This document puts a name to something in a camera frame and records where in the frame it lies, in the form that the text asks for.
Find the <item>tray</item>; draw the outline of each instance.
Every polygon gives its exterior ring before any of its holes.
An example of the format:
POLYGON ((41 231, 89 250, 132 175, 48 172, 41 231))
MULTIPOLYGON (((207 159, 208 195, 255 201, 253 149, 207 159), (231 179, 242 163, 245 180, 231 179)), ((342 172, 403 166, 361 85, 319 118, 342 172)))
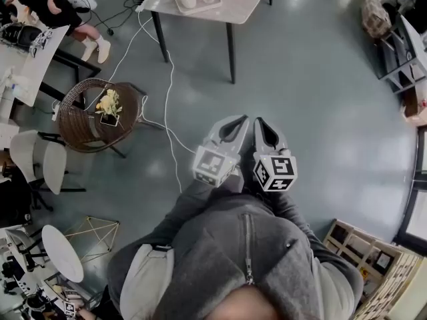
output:
POLYGON ((184 15, 209 11, 210 9, 218 8, 222 5, 222 0, 213 0, 213 3, 206 3, 203 0, 195 0, 195 7, 187 8, 181 3, 181 0, 175 0, 175 2, 179 11, 184 15))

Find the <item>flower arrangement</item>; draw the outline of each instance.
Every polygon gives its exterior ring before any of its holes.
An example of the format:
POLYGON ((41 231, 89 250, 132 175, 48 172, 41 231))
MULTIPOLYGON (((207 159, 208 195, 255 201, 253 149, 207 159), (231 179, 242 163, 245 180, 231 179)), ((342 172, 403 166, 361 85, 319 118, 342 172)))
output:
POLYGON ((119 95, 113 89, 108 89, 107 94, 101 98, 101 101, 96 105, 96 114, 102 114, 103 117, 108 115, 114 116, 117 119, 117 114, 120 113, 122 107, 119 105, 119 95))

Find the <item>zipper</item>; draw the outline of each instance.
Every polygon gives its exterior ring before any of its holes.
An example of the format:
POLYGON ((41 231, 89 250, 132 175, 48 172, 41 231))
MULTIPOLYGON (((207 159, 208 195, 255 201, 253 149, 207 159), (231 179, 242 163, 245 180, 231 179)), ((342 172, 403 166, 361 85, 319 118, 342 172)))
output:
POLYGON ((246 264, 246 284, 254 284, 254 276, 252 276, 252 258, 251 258, 251 219, 248 214, 244 214, 245 218, 245 264, 246 264))

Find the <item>white round table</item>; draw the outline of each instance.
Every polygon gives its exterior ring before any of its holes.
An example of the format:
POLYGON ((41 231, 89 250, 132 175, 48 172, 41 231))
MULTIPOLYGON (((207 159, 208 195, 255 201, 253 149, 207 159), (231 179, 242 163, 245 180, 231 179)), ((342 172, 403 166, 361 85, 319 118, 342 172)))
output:
POLYGON ((46 225, 41 231, 46 253, 58 271, 68 280, 83 281, 83 265, 68 239, 57 228, 46 225))

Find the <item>gray floor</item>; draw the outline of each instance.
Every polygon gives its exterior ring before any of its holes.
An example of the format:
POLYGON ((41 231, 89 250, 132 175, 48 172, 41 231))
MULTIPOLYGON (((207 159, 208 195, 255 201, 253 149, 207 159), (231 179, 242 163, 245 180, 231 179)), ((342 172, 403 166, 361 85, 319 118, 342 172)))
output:
MULTIPOLYGON (((124 0, 97 1, 98 13, 108 17, 124 0)), ((225 25, 161 15, 175 63, 167 119, 195 149, 225 116, 268 118, 282 127, 297 158, 299 178, 290 194, 316 233, 324 235, 339 218, 391 240, 409 190, 416 130, 403 120, 389 86, 374 74, 373 46, 360 26, 361 1, 274 0, 270 7, 263 0, 248 22, 236 27, 236 85, 229 82, 225 25)), ((141 14, 142 21, 149 17, 141 14)), ((152 23, 147 26, 154 33, 152 23)), ((100 77, 111 76, 138 28, 136 14, 113 37, 100 27, 112 42, 100 77)), ((64 49, 81 55, 82 46, 70 41, 64 40, 64 49)), ((72 85, 66 70, 52 65, 47 81, 66 91, 72 85)), ((141 32, 113 80, 146 90, 146 116, 161 121, 170 70, 158 45, 141 32)), ((40 100, 38 106, 49 110, 51 102, 40 100)), ((40 112, 19 114, 29 127, 54 127, 40 112)), ((66 229, 84 215, 117 219, 116 249, 151 231, 179 195, 166 134, 138 129, 118 147, 127 159, 112 151, 74 153, 70 170, 79 173, 75 177, 87 192, 46 194, 55 212, 38 212, 36 222, 66 229)), ((175 154, 186 186, 191 154, 176 144, 175 154)), ((86 285, 103 286, 106 263, 88 263, 86 285)))

